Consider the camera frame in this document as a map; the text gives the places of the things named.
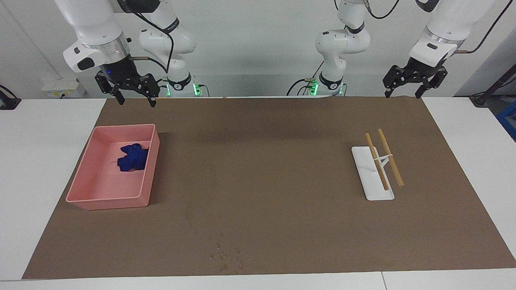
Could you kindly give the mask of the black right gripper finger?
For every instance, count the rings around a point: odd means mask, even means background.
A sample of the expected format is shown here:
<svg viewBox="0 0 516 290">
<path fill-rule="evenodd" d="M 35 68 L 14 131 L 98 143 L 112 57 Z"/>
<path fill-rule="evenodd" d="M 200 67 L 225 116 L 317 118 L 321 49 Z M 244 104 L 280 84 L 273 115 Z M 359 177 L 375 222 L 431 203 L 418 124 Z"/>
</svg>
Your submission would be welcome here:
<svg viewBox="0 0 516 290">
<path fill-rule="evenodd" d="M 111 96 L 115 97 L 119 105 L 124 104 L 125 98 L 119 91 L 118 83 L 116 83 L 114 86 L 111 86 L 111 83 L 107 77 L 105 77 L 103 72 L 96 73 L 96 83 L 103 94 L 110 94 Z"/>
<path fill-rule="evenodd" d="M 151 107 L 155 107 L 157 104 L 156 99 L 160 94 L 160 86 L 153 75 L 149 73 L 138 78 L 136 92 L 143 95 Z"/>
</svg>

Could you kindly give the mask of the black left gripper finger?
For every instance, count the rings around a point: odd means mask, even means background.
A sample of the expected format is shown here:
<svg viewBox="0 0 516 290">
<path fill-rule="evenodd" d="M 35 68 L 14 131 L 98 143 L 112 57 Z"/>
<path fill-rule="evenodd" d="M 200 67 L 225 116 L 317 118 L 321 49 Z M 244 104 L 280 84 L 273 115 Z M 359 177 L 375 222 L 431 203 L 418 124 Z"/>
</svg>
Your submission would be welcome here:
<svg viewBox="0 0 516 290">
<path fill-rule="evenodd" d="M 424 77 L 422 79 L 421 85 L 419 86 L 418 90 L 416 90 L 416 92 L 415 92 L 415 97 L 417 99 L 420 99 L 426 91 L 428 91 L 430 89 L 439 88 L 442 81 L 444 81 L 446 75 L 447 75 L 446 68 L 439 68 L 437 70 L 437 73 L 435 73 L 435 75 L 433 75 L 433 77 L 431 77 L 430 79 L 428 79 L 427 77 Z"/>
<path fill-rule="evenodd" d="M 406 83 L 405 72 L 405 68 L 393 65 L 386 73 L 385 77 L 382 79 L 382 82 L 385 87 L 386 98 L 391 97 L 393 91 L 396 88 L 403 86 Z"/>
</svg>

